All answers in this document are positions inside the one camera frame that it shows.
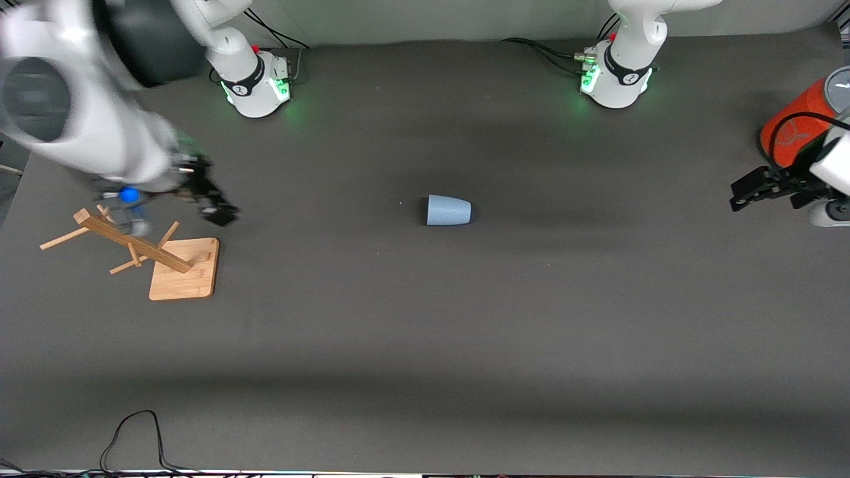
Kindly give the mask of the light blue cup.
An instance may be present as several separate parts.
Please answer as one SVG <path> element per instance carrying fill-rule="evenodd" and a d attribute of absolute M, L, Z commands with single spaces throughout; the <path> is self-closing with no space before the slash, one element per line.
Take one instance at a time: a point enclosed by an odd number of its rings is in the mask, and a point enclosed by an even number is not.
<path fill-rule="evenodd" d="M 426 226 L 465 226 L 471 223 L 473 206 L 464 199 L 428 195 Z"/>

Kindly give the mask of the wooden cup rack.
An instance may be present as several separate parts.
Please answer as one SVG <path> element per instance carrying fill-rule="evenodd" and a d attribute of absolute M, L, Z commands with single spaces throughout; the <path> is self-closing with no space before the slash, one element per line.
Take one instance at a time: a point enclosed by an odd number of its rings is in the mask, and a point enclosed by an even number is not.
<path fill-rule="evenodd" d="M 220 254 L 219 239 L 174 239 L 181 226 L 179 221 L 174 221 L 154 243 L 121 231 L 106 206 L 98 204 L 97 209 L 97 214 L 87 208 L 73 214 L 76 230 L 42 243 L 39 248 L 51 249 L 86 234 L 98 235 L 127 249 L 130 257 L 130 261 L 110 269 L 110 275 L 140 269 L 147 262 L 153 264 L 149 300 L 176 301 L 213 296 Z"/>

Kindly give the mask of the orange cylindrical can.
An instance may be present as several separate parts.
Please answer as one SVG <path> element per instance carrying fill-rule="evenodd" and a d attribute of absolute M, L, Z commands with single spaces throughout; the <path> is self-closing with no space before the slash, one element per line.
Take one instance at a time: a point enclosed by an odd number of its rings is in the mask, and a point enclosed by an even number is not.
<path fill-rule="evenodd" d="M 778 166 L 792 166 L 798 152 L 825 133 L 829 125 L 813 118 L 790 119 L 778 130 L 773 141 L 772 134 L 782 119 L 798 112 L 814 112 L 837 118 L 849 107 L 850 66 L 842 66 L 814 82 L 763 126 L 759 135 L 762 152 L 768 154 L 769 148 L 774 146 L 773 157 Z"/>

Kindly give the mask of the dark grey table mat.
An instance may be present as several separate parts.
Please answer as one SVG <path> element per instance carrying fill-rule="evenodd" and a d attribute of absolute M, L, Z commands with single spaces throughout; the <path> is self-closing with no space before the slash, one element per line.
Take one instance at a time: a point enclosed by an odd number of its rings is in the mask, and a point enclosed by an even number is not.
<path fill-rule="evenodd" d="M 75 226 L 31 159 L 0 229 L 0 457 L 87 469 L 151 409 L 199 468 L 850 476 L 850 230 L 740 212 L 756 130 L 842 64 L 835 25 L 673 37 L 608 111 L 527 46 L 314 48 L 240 117 L 205 75 L 141 94 L 211 156 L 233 226 L 212 297 Z M 473 206 L 426 226 L 428 195 Z"/>

